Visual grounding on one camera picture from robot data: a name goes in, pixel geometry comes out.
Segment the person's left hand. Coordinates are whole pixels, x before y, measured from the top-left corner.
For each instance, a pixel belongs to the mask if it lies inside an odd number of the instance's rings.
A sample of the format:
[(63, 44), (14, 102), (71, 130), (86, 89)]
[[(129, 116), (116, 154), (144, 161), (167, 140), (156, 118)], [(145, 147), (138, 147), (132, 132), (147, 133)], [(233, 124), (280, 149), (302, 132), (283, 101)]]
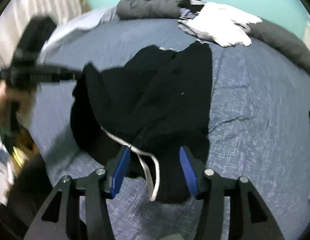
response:
[(17, 121), (22, 127), (29, 128), (36, 103), (36, 89), (19, 90), (0, 81), (0, 128), (8, 127), (12, 103), (18, 104), (15, 113)]

